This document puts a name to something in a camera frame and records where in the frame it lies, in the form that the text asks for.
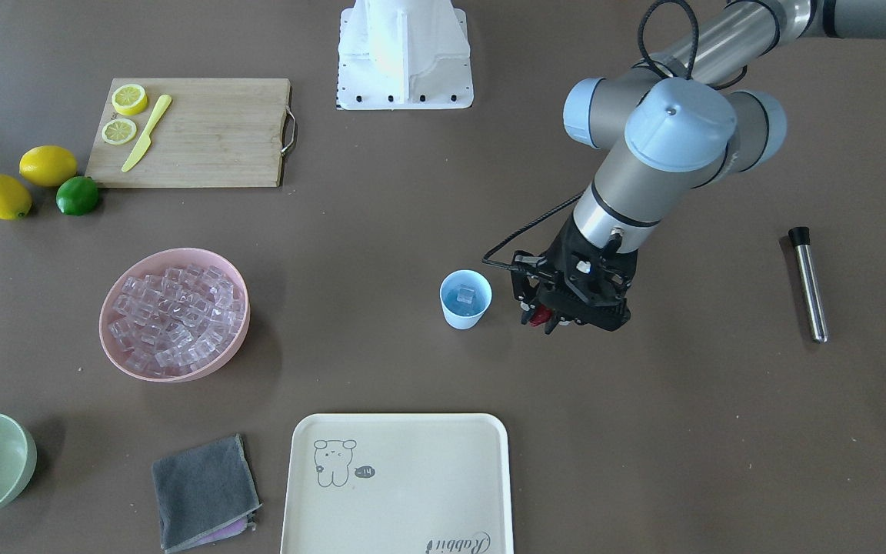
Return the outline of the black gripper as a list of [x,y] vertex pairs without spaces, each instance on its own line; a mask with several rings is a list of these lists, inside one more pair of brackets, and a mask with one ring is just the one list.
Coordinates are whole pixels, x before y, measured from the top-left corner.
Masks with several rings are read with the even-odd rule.
[[638,253],[619,253],[618,236],[604,248],[587,241],[568,219],[541,255],[516,250],[511,279],[521,303],[521,324],[530,324],[538,305],[553,313],[544,325],[551,335],[560,322],[593,324],[614,331],[628,322],[626,295],[636,273]]

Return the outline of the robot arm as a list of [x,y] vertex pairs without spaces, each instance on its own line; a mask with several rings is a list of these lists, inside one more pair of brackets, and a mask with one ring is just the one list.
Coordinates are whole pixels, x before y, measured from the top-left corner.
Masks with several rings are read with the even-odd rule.
[[886,1],[728,1],[706,24],[680,7],[686,38],[649,53],[639,36],[639,61],[622,77],[585,78],[569,92],[564,129],[608,154],[562,203],[572,214],[552,244],[506,264],[523,324],[619,329],[639,249],[658,223],[689,190],[777,153],[788,130],[780,102],[727,92],[752,61],[802,36],[886,39]]

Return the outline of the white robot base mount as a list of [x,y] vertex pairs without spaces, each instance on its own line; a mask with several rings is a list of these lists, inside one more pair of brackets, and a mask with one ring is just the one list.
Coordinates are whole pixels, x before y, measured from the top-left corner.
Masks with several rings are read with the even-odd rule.
[[335,105],[444,110],[474,102],[467,15],[450,1],[356,1],[340,14]]

